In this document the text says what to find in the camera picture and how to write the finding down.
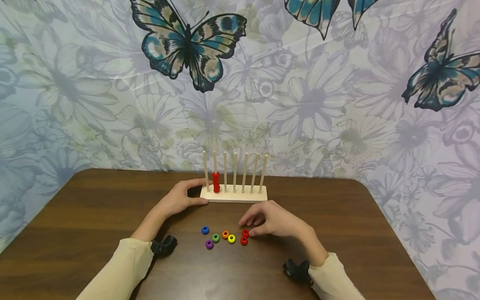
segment brown table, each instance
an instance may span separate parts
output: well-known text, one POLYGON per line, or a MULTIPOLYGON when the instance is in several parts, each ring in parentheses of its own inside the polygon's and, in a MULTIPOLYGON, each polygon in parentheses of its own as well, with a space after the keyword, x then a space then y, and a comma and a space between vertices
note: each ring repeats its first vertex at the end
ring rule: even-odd
MULTIPOLYGON (((176 182, 196 177, 103 169, 76 174, 0 255, 0 298, 75 299, 149 209, 176 182)), ((270 199, 312 225, 338 254, 366 299, 434 299, 363 185, 286 177, 265 177, 264 183, 270 199)), ((288 258, 304 259, 295 241, 252 238, 244 247, 221 240, 205 248, 202 226, 239 236, 238 220, 249 206, 211 203, 167 221, 160 234, 174 235, 179 244, 155 261, 132 298, 317 299, 282 271, 288 258)))

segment wooden base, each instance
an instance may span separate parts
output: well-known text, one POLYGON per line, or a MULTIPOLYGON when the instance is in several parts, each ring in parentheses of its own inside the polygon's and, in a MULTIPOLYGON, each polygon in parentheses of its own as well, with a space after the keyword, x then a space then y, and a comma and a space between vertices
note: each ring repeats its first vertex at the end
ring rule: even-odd
POLYGON ((241 192, 241 185, 236 186, 233 192, 233 184, 227 184, 227 192, 224 191, 224 185, 220 185, 220 192, 214 193, 213 185, 210 185, 210 191, 207 192, 207 187, 202 187, 200 197, 208 199, 210 202, 224 202, 224 203, 257 203, 268 200, 267 187, 262 187, 262 192, 259 194, 259 185, 253 186, 253 193, 250 193, 250 185, 245 186, 245 192, 241 192))

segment finger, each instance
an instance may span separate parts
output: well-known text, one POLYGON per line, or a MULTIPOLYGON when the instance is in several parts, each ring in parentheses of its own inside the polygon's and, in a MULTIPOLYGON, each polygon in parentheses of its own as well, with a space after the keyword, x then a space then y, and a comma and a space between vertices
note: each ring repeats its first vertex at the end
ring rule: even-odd
POLYGON ((251 229, 249 231, 249 235, 251 237, 254 237, 254 236, 259 236, 259 235, 264 235, 264 234, 267 234, 268 233, 268 228, 267 228, 267 224, 263 224, 259 227, 255 227, 254 229, 251 229))
POLYGON ((262 203, 257 203, 257 204, 254 204, 254 205, 250 206, 250 208, 243 215, 243 217, 241 217, 241 219, 239 221, 239 225, 240 226, 245 225, 251 217, 256 216, 258 213, 262 213, 262 212, 263 212, 262 203))
POLYGON ((251 216, 251 217, 247 220, 246 225, 247 225, 247 226, 251 226, 252 223, 253 223, 253 221, 255 220, 255 217, 256 217, 256 216, 251 216))
POLYGON ((179 182, 181 187, 188 190, 199 185, 205 184, 205 178, 195 178, 191 180, 184 180, 179 182))
POLYGON ((205 198, 190 198, 190 206, 192 205, 205 205, 208 203, 208 200, 205 198))
POLYGON ((265 220, 264 217, 256 217, 255 218, 255 221, 253 222, 253 225, 257 226, 258 224, 260 224, 263 220, 265 220))

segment yellow bead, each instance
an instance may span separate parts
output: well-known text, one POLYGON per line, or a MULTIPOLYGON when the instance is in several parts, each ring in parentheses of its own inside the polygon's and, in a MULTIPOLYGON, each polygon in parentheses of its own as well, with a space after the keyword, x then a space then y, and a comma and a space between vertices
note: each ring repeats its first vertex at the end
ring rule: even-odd
POLYGON ((228 242, 229 242, 230 244, 235 243, 235 236, 234 236, 233 234, 230 234, 230 235, 228 236, 228 242))

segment floral wallpaper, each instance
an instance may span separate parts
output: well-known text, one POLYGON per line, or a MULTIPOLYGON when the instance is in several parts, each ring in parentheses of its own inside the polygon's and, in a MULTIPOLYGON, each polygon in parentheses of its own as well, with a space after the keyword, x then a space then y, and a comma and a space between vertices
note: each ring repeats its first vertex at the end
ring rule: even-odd
POLYGON ((437 299, 480 299, 479 10, 0 1, 0 252, 81 170, 257 151, 268 175, 359 180, 437 299))

